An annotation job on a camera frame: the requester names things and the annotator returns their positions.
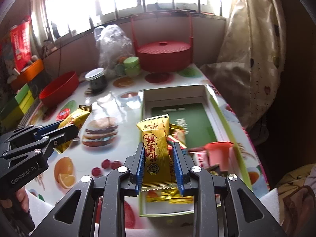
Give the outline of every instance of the window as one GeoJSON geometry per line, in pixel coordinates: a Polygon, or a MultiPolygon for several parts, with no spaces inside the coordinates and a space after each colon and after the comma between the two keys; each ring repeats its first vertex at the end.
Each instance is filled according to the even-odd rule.
{"type": "Polygon", "coordinates": [[[133,14],[170,9],[220,15],[221,0],[31,0],[33,31],[40,47],[133,14]]]}

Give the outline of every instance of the fruit pattern tablecloth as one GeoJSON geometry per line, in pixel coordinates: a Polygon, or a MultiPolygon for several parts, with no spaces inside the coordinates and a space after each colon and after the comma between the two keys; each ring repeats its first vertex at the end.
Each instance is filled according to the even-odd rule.
{"type": "MultiPolygon", "coordinates": [[[[139,91],[196,84],[209,85],[214,90],[218,106],[240,144],[254,193],[261,197],[268,192],[264,171],[247,133],[230,106],[195,65],[181,72],[142,71],[133,79],[119,77],[95,96],[83,76],[80,76],[82,82],[70,97],[49,110],[40,103],[28,121],[28,124],[47,125],[56,122],[65,113],[72,113],[80,104],[91,104],[93,108],[78,138],[64,153],[54,152],[48,159],[49,168],[26,185],[33,195],[55,205],[84,175],[107,175],[124,164],[128,156],[135,154],[140,138],[136,127],[141,120],[142,95],[139,91]]],[[[138,216],[138,198],[126,197],[124,207],[127,228],[152,226],[151,220],[138,216]]]]}

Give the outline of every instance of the orange container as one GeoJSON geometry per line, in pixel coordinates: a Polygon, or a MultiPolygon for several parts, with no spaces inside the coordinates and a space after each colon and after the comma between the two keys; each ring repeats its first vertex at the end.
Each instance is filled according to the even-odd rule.
{"type": "Polygon", "coordinates": [[[18,77],[12,81],[11,88],[14,92],[21,89],[25,84],[31,81],[44,69],[44,64],[41,59],[35,61],[28,69],[23,71],[18,77]]]}
{"type": "Polygon", "coordinates": [[[211,142],[204,146],[209,154],[210,165],[219,164],[221,171],[227,171],[229,167],[229,149],[234,144],[229,141],[211,142]]]}

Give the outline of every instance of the red basket lid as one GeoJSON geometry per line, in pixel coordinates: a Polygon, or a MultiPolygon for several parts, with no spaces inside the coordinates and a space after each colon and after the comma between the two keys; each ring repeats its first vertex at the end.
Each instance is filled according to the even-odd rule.
{"type": "Polygon", "coordinates": [[[165,42],[152,42],[145,44],[137,49],[139,53],[161,54],[161,53],[174,53],[189,50],[191,46],[186,42],[178,41],[165,41],[165,42]]]}

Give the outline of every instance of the metal screw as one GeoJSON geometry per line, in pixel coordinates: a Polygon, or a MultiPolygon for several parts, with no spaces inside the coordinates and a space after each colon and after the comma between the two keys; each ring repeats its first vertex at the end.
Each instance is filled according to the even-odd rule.
{"type": "Polygon", "coordinates": [[[121,167],[118,168],[118,171],[119,171],[120,173],[125,173],[125,172],[127,171],[127,167],[121,166],[121,167]]]}
{"type": "Polygon", "coordinates": [[[236,181],[236,180],[238,179],[238,176],[235,175],[235,174],[230,174],[230,175],[228,176],[228,179],[231,180],[231,181],[236,181]]]}
{"type": "Polygon", "coordinates": [[[85,176],[81,177],[81,181],[82,181],[83,183],[90,182],[90,181],[91,181],[91,176],[85,175],[85,176]]]}
{"type": "Polygon", "coordinates": [[[192,171],[195,172],[195,173],[201,172],[201,170],[202,170],[202,169],[201,169],[201,167],[199,167],[199,166],[193,166],[193,167],[192,167],[192,171]]]}

